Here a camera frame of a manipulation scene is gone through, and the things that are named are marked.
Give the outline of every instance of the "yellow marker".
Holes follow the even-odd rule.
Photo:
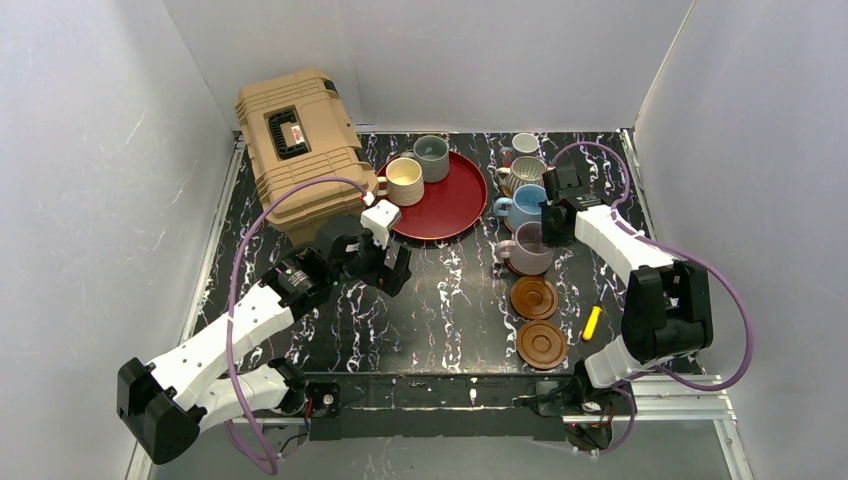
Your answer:
[[[586,329],[583,330],[583,341],[588,342],[595,334],[595,327],[598,326],[598,317],[601,316],[601,306],[595,305],[592,307],[592,313],[589,314],[589,321],[586,322]]]

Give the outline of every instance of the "cup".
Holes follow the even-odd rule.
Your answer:
[[[527,222],[518,227],[511,240],[498,243],[495,256],[507,260],[522,275],[541,275],[551,266],[554,251],[542,243],[542,224]]]
[[[388,195],[399,207],[408,207],[424,197],[424,175],[421,165],[411,158],[396,158],[386,167],[386,176],[377,177],[377,196]]]
[[[427,183],[443,180],[450,171],[450,146],[445,139],[435,135],[419,138],[412,145],[412,151],[404,152],[401,156],[414,158],[421,165]]]
[[[518,157],[531,157],[539,149],[539,139],[531,133],[519,133],[512,137],[511,147],[501,147],[501,166],[509,167]]]
[[[501,186],[504,187],[506,196],[511,197],[518,190],[518,187],[527,184],[542,186],[542,174],[547,170],[545,162],[536,157],[520,157],[517,158],[512,165],[501,167],[495,172],[500,179]]]
[[[542,221],[540,202],[548,201],[545,189],[533,184],[518,187],[512,198],[501,197],[495,201],[492,212],[496,217],[506,217],[506,226],[513,232],[527,222]]]

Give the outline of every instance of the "gray floor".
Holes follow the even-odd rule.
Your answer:
[[[624,424],[616,422],[618,429]],[[280,431],[273,438],[285,438]],[[637,422],[627,443],[597,461],[564,443],[529,438],[372,438],[312,442],[280,462],[281,478],[320,479],[730,479],[711,421]],[[229,443],[204,433],[151,480],[268,478]]]

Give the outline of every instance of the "marble tabletop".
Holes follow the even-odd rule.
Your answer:
[[[535,134],[546,162],[565,145],[578,140],[603,143],[624,157],[618,133]],[[397,153],[411,149],[421,134],[370,134],[360,139],[368,161],[379,169]],[[412,279],[392,298],[362,283],[341,285],[329,302],[287,331],[277,333],[243,359],[247,371],[285,356],[306,372],[380,373],[542,373],[526,365],[515,349],[519,328],[526,322],[509,303],[519,278],[498,262],[495,245],[510,232],[491,213],[501,194],[495,177],[498,151],[513,134],[444,134],[451,149],[480,167],[489,189],[482,218],[458,238],[438,242],[394,242],[412,249]],[[608,199],[623,189],[622,175],[612,157],[599,149],[575,149],[568,158],[590,179],[594,193]],[[245,155],[226,212],[224,230],[199,309],[195,333],[226,309],[232,259],[241,236],[262,212],[250,162]],[[639,229],[645,227],[638,199],[631,196],[621,214]],[[242,267],[242,293],[271,268],[285,246],[285,235],[264,225],[250,242]],[[581,243],[557,249],[546,274],[559,293],[550,321],[568,339],[565,362],[553,372],[570,372],[576,361],[603,348],[618,331],[624,283],[600,256]],[[589,312],[600,298],[604,313],[591,342],[580,340]]]

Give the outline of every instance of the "red tray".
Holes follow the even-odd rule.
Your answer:
[[[400,207],[402,217],[395,232],[417,240],[444,240],[464,232],[483,214],[488,189],[480,169],[456,152],[450,152],[449,158],[448,176],[440,182],[425,183],[420,202]],[[387,166],[380,169],[381,177]]]

